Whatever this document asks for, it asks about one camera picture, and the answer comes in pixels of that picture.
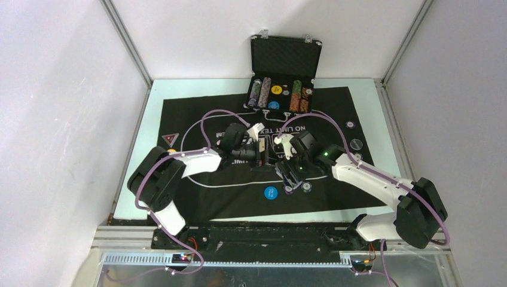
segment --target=white wall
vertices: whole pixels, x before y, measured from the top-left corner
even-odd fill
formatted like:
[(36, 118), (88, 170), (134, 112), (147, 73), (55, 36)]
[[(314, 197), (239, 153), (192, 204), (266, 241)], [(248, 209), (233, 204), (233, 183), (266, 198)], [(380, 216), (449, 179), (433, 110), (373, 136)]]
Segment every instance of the white wall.
[(101, 4), (0, 4), (0, 285), (69, 286), (146, 87)]
[(465, 286), (507, 286), (507, 6), (435, 1), (388, 85)]
[(154, 78), (247, 78), (249, 37), (323, 41), (317, 76), (380, 78), (423, 0), (115, 1)]

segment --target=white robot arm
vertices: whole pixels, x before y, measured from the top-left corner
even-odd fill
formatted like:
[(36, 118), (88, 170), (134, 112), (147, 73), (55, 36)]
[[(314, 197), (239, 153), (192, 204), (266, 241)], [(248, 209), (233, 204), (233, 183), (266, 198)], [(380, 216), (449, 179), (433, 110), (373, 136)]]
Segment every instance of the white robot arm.
[[(425, 248), (438, 230), (436, 219), (419, 201), (399, 188), (399, 184), (410, 187), (422, 196), (443, 221), (447, 218), (447, 211), (431, 181), (421, 178), (418, 182), (412, 182), (397, 178), (362, 160), (356, 165), (340, 146), (323, 148), (308, 131), (277, 138), (275, 143), (283, 146), (285, 156), (282, 159), (276, 157), (276, 162), (270, 163), (272, 158), (269, 157), (267, 145), (263, 138), (258, 137), (263, 127), (262, 124), (256, 124), (247, 130), (243, 125), (232, 124), (212, 149), (171, 154), (173, 158), (150, 177), (140, 199), (155, 212), (171, 234), (177, 234), (185, 226), (185, 220), (172, 202), (177, 192), (177, 181), (200, 172), (214, 172), (227, 167), (234, 159), (242, 159), (250, 161), (254, 167), (270, 165), (283, 179), (286, 188), (293, 190), (306, 180), (304, 171), (307, 169), (301, 166), (312, 165), (323, 174), (354, 185), (389, 206), (392, 212), (359, 215), (351, 223), (347, 230), (349, 240), (358, 249), (378, 239), (402, 239), (417, 248)], [(128, 188), (136, 194), (147, 171), (168, 155), (160, 147), (152, 149), (129, 179)], [(376, 174), (365, 171), (361, 166), (374, 170)], [(378, 176), (379, 173), (395, 179), (397, 184)]]

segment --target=poker table mat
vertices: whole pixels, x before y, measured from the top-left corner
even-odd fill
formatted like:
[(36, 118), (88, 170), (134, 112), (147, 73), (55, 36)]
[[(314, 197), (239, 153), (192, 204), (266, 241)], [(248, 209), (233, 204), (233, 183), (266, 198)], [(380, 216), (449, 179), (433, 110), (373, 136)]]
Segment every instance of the poker table mat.
[[(332, 117), (344, 132), (349, 147), (358, 149), (357, 151), (351, 149), (351, 151), (360, 153), (364, 161), (374, 164), (349, 89), (347, 87), (316, 88), (313, 97), (312, 110), (322, 111)], [(210, 110), (227, 109), (240, 114), (249, 123), (263, 123), (265, 129), (260, 136), (266, 137), (275, 152), (280, 154), (282, 151), (273, 146), (273, 138), (283, 122), (266, 120), (264, 114), (245, 111), (244, 100), (245, 94), (163, 100), (157, 145), (180, 151), (183, 135), (190, 128), (183, 150), (206, 146), (199, 121)], [(232, 115), (217, 113), (212, 116), (204, 122), (204, 130), (212, 143), (216, 142), (217, 137), (229, 124), (239, 122)], [(352, 122), (353, 128), (350, 128), (350, 123), (347, 127), (347, 122)], [(312, 133), (324, 145), (343, 146), (338, 132), (323, 119), (305, 117), (295, 120), (288, 126), (286, 133), (298, 133), (303, 130)], [(320, 176), (322, 175), (309, 174), (309, 178)], [(251, 182), (269, 183), (248, 184)], [(200, 173), (192, 175), (191, 179), (182, 179), (174, 202), (187, 224), (211, 219), (384, 206), (375, 197), (330, 176), (313, 179), (310, 182), (312, 189), (309, 193), (304, 193), (299, 188), (293, 194), (287, 195), (283, 191), (281, 179), (274, 172), (251, 171), (248, 163), (237, 161), (224, 170)], [(267, 187), (277, 189), (278, 195), (275, 199), (266, 198), (264, 191)]]

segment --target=poker chip case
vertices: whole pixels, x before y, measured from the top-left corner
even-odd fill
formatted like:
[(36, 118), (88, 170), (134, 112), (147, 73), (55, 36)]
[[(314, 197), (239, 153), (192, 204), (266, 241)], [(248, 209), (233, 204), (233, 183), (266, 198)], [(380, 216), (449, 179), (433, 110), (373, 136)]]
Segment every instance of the poker chip case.
[(259, 34), (250, 44), (253, 77), (243, 106), (274, 115), (310, 112), (322, 42)]

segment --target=red triangle symbol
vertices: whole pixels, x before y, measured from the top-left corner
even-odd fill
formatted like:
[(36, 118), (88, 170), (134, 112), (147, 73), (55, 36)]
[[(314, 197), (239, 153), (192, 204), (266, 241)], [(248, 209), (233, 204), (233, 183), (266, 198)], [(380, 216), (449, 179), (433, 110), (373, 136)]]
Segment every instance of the red triangle symbol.
[(165, 135), (165, 136), (162, 136), (162, 138), (164, 139), (164, 141), (167, 142), (167, 144), (169, 145), (170, 148), (173, 147), (174, 143), (176, 142), (176, 138), (179, 136), (179, 133), (173, 133), (171, 135)]

